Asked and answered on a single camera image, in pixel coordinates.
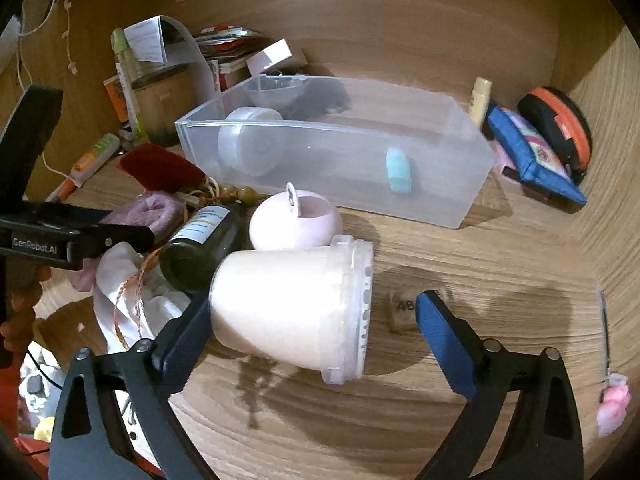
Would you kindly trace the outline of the left hand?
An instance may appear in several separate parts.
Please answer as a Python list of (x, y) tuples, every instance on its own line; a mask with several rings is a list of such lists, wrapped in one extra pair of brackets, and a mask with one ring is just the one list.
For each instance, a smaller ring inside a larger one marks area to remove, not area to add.
[(1, 325), (4, 338), (3, 348), (24, 356), (27, 347), (34, 338), (32, 324), (35, 322), (35, 306), (42, 297), (42, 284), (49, 281), (52, 275), (50, 266), (38, 266), (35, 279), (25, 287), (12, 292), (11, 307), (13, 314)]

